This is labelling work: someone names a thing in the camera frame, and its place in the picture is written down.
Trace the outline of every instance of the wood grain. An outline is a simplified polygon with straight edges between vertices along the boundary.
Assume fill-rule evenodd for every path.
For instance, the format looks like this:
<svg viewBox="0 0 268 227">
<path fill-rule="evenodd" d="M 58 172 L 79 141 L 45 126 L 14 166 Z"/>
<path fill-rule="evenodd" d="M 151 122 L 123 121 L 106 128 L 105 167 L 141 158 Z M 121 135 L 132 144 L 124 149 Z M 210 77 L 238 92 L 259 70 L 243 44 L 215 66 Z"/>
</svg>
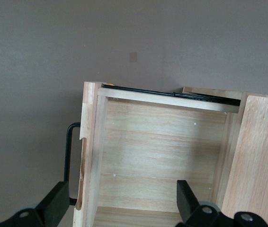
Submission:
<svg viewBox="0 0 268 227">
<path fill-rule="evenodd" d="M 248 96 L 223 201 L 222 212 L 233 217 L 250 211 L 268 223 L 268 98 Z"/>
<path fill-rule="evenodd" d="M 176 182 L 212 186 L 226 114 L 109 99 L 98 205 L 178 212 Z"/>
<path fill-rule="evenodd" d="M 235 134 L 236 122 L 237 114 L 228 113 L 224 125 L 219 156 L 216 163 L 212 190 L 208 199 L 210 202 L 215 203 L 220 209 L 223 204 L 224 194 L 231 171 L 233 154 L 235 152 L 235 150 L 232 149 L 232 141 L 234 137 L 238 136 L 238 134 Z"/>
<path fill-rule="evenodd" d="M 179 213 L 98 207 L 94 227 L 173 227 Z"/>
<path fill-rule="evenodd" d="M 238 106 L 226 105 L 221 103 L 205 102 L 186 98 L 177 98 L 170 96 L 151 95 L 146 93 L 139 93 L 133 91 L 123 91 L 109 88 L 100 88 L 98 90 L 100 96 L 122 98 L 127 100 L 135 100 L 148 103 L 158 103 L 174 106 L 183 106 L 196 109 L 214 110 L 221 112 L 237 113 Z"/>
<path fill-rule="evenodd" d="M 93 140 L 93 152 L 91 160 L 91 177 L 89 183 L 88 204 L 85 208 L 87 210 L 87 227 L 93 226 L 94 218 L 97 211 L 103 144 L 107 119 L 107 104 L 107 97 L 98 96 Z"/>
<path fill-rule="evenodd" d="M 89 195 L 90 169 L 92 148 L 94 140 L 94 128 L 97 106 L 97 93 L 101 83 L 85 82 L 82 99 L 82 115 L 80 124 L 80 138 L 82 139 L 82 151 L 80 162 L 80 178 L 77 202 L 74 209 L 73 226 L 85 227 L 87 216 L 87 204 Z"/>
</svg>

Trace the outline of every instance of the clamp jaw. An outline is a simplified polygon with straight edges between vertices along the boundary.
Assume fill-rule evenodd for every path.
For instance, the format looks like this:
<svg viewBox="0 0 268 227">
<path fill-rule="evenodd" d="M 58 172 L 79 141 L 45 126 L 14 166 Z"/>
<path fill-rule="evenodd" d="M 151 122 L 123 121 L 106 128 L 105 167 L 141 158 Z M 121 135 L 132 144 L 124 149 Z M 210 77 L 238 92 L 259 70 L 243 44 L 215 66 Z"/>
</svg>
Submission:
<svg viewBox="0 0 268 227">
<path fill-rule="evenodd" d="M 187 181 L 177 181 L 177 207 L 183 223 L 176 227 L 268 227 L 259 215 L 237 212 L 234 219 L 210 205 L 201 205 Z"/>
</svg>

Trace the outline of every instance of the small hole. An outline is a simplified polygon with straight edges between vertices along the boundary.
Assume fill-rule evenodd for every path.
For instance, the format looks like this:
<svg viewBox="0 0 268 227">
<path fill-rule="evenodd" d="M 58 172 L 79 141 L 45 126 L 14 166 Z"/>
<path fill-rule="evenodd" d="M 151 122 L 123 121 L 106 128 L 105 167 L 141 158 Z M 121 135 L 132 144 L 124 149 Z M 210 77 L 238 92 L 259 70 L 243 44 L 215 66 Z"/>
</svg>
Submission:
<svg viewBox="0 0 268 227">
<path fill-rule="evenodd" d="M 29 212 L 25 211 L 25 212 L 22 212 L 22 213 L 19 215 L 19 217 L 20 217 L 20 218 L 24 218 L 24 217 L 26 217 L 26 216 L 28 216 L 28 215 L 29 215 Z"/>
</svg>

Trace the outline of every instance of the screw hole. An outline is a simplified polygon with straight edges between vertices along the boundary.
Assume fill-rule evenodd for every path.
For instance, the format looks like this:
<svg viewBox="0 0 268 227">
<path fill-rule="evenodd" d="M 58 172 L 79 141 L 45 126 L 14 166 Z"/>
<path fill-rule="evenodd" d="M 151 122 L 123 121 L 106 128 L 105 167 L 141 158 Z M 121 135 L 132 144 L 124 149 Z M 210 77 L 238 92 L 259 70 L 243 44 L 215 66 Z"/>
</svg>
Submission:
<svg viewBox="0 0 268 227">
<path fill-rule="evenodd" d="M 249 214 L 241 214 L 241 218 L 245 221 L 252 221 L 253 218 Z"/>
<path fill-rule="evenodd" d="M 213 212 L 212 209 L 209 207 L 203 207 L 202 211 L 206 214 L 211 214 Z"/>
<path fill-rule="evenodd" d="M 29 215 L 29 212 L 25 211 L 25 212 L 22 212 L 22 213 L 19 215 L 19 217 L 20 217 L 20 218 L 24 218 L 24 217 L 26 217 L 26 216 L 28 216 L 28 215 Z"/>
</svg>

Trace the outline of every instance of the wall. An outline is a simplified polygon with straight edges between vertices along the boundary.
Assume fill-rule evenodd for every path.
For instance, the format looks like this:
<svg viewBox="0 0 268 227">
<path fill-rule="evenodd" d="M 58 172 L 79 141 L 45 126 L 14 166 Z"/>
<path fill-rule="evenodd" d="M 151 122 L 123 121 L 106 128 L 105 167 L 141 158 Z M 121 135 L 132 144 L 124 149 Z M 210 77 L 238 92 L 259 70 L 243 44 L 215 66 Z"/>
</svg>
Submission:
<svg viewBox="0 0 268 227">
<path fill-rule="evenodd" d="M 86 80 L 268 94 L 268 1 L 0 1 L 0 221 L 62 180 Z"/>
</svg>

